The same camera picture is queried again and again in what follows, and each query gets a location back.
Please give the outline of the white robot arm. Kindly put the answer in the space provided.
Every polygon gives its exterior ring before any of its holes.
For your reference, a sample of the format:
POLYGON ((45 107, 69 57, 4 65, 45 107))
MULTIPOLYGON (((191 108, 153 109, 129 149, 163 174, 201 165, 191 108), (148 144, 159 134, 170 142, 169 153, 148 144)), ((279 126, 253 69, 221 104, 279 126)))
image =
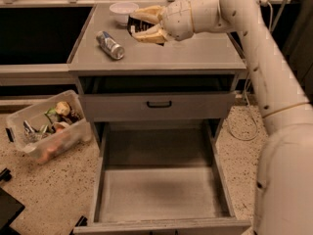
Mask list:
POLYGON ((313 235, 313 107, 262 19, 259 0, 180 0, 132 13, 143 43, 182 41, 200 32, 240 37, 268 139, 260 153, 255 235, 313 235))

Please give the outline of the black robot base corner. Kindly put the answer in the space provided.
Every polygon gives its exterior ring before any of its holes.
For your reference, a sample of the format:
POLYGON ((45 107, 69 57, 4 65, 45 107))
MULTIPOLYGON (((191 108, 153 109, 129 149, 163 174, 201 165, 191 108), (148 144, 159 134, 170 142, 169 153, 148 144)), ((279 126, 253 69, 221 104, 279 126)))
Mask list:
POLYGON ((25 205, 0 187, 0 235, 21 235, 11 223, 24 209, 25 205))

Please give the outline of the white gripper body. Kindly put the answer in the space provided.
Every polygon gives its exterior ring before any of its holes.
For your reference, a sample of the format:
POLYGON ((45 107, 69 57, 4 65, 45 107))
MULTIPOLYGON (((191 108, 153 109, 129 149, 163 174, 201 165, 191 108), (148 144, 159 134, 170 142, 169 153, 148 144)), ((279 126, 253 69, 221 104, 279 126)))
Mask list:
POLYGON ((188 0, 175 1, 165 7, 161 25, 166 33, 177 41, 194 35, 191 4, 188 0))

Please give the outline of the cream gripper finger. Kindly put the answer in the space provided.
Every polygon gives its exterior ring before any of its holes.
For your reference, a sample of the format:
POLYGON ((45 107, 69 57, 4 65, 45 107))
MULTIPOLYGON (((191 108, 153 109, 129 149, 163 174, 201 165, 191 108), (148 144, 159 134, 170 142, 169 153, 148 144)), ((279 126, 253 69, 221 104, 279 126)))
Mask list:
POLYGON ((167 40, 167 33, 157 24, 147 30, 137 30, 134 25, 131 26, 131 36, 142 43, 164 44, 167 40))
POLYGON ((135 10, 130 17, 149 24, 158 24, 162 20, 163 11, 163 6, 153 5, 135 10))

